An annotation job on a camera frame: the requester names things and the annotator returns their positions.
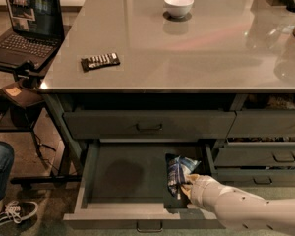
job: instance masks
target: laptop keyboard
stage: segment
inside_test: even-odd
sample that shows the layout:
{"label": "laptop keyboard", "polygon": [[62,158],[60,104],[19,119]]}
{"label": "laptop keyboard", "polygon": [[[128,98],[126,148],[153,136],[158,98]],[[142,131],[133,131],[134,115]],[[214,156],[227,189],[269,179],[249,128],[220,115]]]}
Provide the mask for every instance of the laptop keyboard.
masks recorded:
{"label": "laptop keyboard", "polygon": [[0,44],[0,48],[21,51],[45,58],[56,45],[57,41],[55,40],[37,40],[19,35],[10,35]]}

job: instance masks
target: white bowl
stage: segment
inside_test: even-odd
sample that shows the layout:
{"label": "white bowl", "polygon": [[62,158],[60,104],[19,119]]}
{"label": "white bowl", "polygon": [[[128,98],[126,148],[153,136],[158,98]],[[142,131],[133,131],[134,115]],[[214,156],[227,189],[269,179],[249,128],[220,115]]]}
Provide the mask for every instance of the white bowl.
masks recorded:
{"label": "white bowl", "polygon": [[164,0],[167,12],[173,18],[183,18],[189,13],[194,0]]}

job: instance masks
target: laptop screen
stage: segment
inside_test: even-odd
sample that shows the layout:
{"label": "laptop screen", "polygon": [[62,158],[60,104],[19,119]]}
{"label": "laptop screen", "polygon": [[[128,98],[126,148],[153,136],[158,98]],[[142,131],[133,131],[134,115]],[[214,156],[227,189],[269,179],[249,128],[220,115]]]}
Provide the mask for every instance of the laptop screen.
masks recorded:
{"label": "laptop screen", "polygon": [[6,0],[13,30],[64,38],[59,0]]}

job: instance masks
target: drawer handle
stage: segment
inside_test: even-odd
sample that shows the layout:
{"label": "drawer handle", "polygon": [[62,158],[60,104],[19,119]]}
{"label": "drawer handle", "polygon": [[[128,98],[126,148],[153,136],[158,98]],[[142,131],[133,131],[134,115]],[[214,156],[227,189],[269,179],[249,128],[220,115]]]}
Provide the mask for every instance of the drawer handle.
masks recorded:
{"label": "drawer handle", "polygon": [[159,229],[140,229],[139,223],[137,222],[137,231],[140,233],[159,233],[163,231],[163,223],[160,221]]}
{"label": "drawer handle", "polygon": [[295,155],[293,153],[291,153],[291,155],[292,155],[292,159],[291,160],[279,160],[279,159],[276,158],[275,154],[273,154],[272,156],[273,156],[274,161],[276,161],[276,162],[280,162],[280,163],[291,163],[291,162],[295,162]]}
{"label": "drawer handle", "polygon": [[158,124],[155,128],[142,128],[140,127],[140,124],[137,124],[136,128],[139,132],[161,131],[163,129],[163,125]]}
{"label": "drawer handle", "polygon": [[270,177],[268,178],[268,182],[265,182],[265,183],[257,182],[257,180],[255,178],[253,178],[253,180],[256,185],[271,185],[271,184],[273,184],[273,181]]}

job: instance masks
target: open drawer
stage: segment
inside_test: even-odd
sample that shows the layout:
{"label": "open drawer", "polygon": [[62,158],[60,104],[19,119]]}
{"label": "open drawer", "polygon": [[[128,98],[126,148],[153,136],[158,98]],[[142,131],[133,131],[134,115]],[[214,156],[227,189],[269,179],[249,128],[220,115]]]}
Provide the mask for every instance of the open drawer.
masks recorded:
{"label": "open drawer", "polygon": [[[64,220],[73,228],[123,228],[157,232],[163,228],[223,228],[209,212],[173,198],[167,190],[165,155],[202,160],[198,144],[95,143],[88,156],[75,212]],[[203,163],[196,169],[204,174]]]}

